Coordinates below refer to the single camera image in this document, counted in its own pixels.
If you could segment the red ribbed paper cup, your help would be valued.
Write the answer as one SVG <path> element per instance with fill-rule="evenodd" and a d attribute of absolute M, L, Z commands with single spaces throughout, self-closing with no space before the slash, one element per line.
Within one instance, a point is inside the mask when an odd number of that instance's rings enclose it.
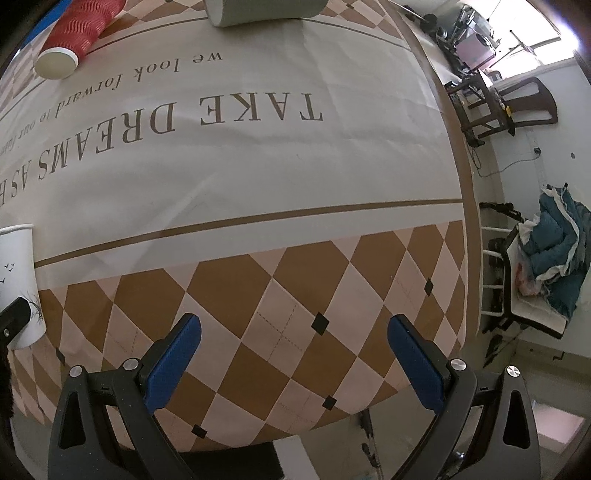
<path fill-rule="evenodd" d="M 72 1 L 35 60 L 36 74 L 47 80 L 70 76 L 125 3 L 125 0 Z"/>

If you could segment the grey ribbed cup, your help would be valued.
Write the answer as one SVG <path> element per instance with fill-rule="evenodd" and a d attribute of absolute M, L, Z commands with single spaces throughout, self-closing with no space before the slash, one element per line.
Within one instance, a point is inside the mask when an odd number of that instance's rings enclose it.
<path fill-rule="evenodd" d="M 209 21 L 214 27 L 260 21 L 310 18 L 328 5 L 328 0 L 204 0 Z"/>

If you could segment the checkered printed tablecloth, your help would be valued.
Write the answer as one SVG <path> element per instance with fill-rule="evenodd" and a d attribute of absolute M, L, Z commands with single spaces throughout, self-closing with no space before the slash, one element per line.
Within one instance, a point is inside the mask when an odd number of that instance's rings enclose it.
<path fill-rule="evenodd" d="M 186 313 L 200 345 L 157 413 L 181 451 L 339 421 L 407 384 L 404 314 L 465 342 L 470 190 L 433 70 L 384 1 L 221 30 L 199 1 L 133 1 L 80 68 L 1 78 L 1 222 L 33 228 L 46 323 L 10 354 L 52 422 L 68 370 L 140 357 Z"/>

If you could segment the teal blanket pile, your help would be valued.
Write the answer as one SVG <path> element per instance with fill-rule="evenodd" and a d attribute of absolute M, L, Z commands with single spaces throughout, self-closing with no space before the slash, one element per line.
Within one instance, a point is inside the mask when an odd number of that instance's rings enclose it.
<path fill-rule="evenodd" d="M 590 273 L 590 209 L 566 185 L 547 185 L 539 197 L 539 213 L 519 224 L 518 232 L 519 293 L 540 297 L 571 319 Z"/>

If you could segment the black folding rack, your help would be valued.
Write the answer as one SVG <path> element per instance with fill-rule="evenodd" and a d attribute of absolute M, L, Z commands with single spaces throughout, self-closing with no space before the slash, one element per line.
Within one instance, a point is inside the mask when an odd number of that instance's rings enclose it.
<path fill-rule="evenodd" d="M 491 271 L 493 283 L 483 281 L 483 294 L 490 293 L 490 307 L 481 309 L 484 333 L 496 329 L 507 331 L 513 324 L 521 329 L 531 328 L 561 339 L 568 319 L 555 311 L 543 296 L 524 297 L 517 286 L 518 274 L 524 269 L 519 260 L 518 226 L 525 222 L 512 203 L 480 202 L 480 210 L 492 210 L 516 222 L 512 228 L 481 226 L 483 233 L 496 234 L 489 248 L 482 250 L 485 265 Z"/>

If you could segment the white cup with plant print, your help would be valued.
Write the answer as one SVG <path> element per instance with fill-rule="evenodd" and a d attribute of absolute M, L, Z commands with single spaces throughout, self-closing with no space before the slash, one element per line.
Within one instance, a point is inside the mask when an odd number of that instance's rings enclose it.
<path fill-rule="evenodd" d="M 29 302 L 31 318 L 14 350 L 33 345 L 46 332 L 35 277 L 32 224 L 1 229 L 1 312 L 18 297 Z"/>

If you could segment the dark wooden side chair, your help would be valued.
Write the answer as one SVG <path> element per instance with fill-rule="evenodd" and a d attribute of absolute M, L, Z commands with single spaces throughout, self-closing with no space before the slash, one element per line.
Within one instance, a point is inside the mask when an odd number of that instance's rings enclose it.
<path fill-rule="evenodd" d="M 488 86 L 480 72 L 444 88 L 459 118 L 470 147 L 479 148 L 484 139 L 501 132 L 515 136 L 518 128 L 555 125 L 557 103 L 537 77 L 529 77 L 502 90 Z"/>

